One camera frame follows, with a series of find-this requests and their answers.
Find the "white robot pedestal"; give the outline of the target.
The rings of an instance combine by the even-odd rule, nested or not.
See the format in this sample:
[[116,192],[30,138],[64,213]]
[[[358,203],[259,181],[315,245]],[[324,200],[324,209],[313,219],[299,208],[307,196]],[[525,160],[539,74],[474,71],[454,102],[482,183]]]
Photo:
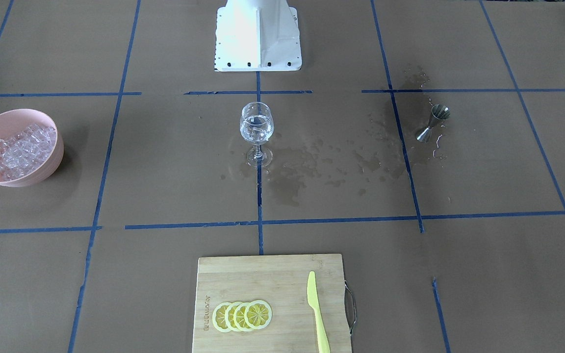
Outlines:
[[216,20],[215,71],[301,70],[298,12],[286,0],[229,0]]

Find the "clear ice cubes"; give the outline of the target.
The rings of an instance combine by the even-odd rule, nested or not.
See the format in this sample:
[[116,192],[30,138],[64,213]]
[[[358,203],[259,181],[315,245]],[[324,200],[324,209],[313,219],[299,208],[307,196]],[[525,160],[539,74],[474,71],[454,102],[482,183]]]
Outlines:
[[31,124],[0,138],[0,174],[4,181],[25,177],[47,161],[57,140],[55,127]]

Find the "yellow plastic knife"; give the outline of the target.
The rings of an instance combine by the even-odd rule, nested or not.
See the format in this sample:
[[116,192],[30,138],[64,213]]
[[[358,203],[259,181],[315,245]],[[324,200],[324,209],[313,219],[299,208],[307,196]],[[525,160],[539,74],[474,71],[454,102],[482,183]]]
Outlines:
[[307,302],[314,313],[314,323],[316,331],[316,340],[319,353],[331,353],[330,344],[328,342],[327,331],[324,326],[321,315],[319,297],[317,293],[316,274],[314,271],[308,273],[307,278]]

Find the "clear wine glass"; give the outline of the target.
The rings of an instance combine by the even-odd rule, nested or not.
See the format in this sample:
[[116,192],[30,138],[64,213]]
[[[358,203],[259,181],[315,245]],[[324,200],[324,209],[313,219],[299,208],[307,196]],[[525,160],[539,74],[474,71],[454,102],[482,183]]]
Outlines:
[[265,145],[274,133],[273,115],[263,102],[250,102],[241,111],[240,134],[253,145],[246,153],[247,164],[253,168],[267,167],[273,161],[273,151]]

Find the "pink bowl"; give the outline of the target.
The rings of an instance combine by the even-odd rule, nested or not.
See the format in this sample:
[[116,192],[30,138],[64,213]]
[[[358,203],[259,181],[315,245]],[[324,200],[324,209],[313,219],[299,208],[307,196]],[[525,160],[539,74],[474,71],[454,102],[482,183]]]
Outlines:
[[52,175],[64,155],[60,132],[47,114],[15,109],[0,114],[0,185],[27,187]]

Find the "steel cocktail jigger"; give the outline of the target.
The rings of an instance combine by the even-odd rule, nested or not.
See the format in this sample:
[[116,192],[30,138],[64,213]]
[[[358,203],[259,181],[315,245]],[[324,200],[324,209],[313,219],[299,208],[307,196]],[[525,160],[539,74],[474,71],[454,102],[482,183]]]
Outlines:
[[428,123],[425,127],[418,130],[415,134],[415,139],[421,143],[427,143],[431,136],[433,129],[435,127],[442,125],[444,121],[449,119],[451,116],[451,112],[448,106],[442,104],[435,104],[431,107],[430,118],[428,119]]

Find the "lemon slice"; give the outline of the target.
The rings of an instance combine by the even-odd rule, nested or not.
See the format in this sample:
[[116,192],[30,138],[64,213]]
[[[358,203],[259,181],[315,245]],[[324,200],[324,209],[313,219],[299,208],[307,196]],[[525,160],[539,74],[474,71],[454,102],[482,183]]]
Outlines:
[[273,318],[273,309],[264,300],[254,300],[248,303],[244,311],[244,321],[253,330],[262,330],[268,327]]
[[216,330],[221,332],[231,331],[229,325],[226,323],[226,311],[231,305],[231,302],[222,302],[215,307],[213,311],[213,326]]
[[230,303],[227,308],[226,308],[226,312],[224,313],[224,320],[226,322],[226,326],[230,331],[241,331],[236,324],[235,321],[235,311],[237,310],[237,307],[240,306],[241,304],[243,304],[241,301],[237,301],[237,302],[232,302]]
[[249,306],[249,303],[242,302],[235,307],[233,312],[233,322],[235,328],[239,331],[253,331],[253,328],[251,328],[245,320],[245,311]]

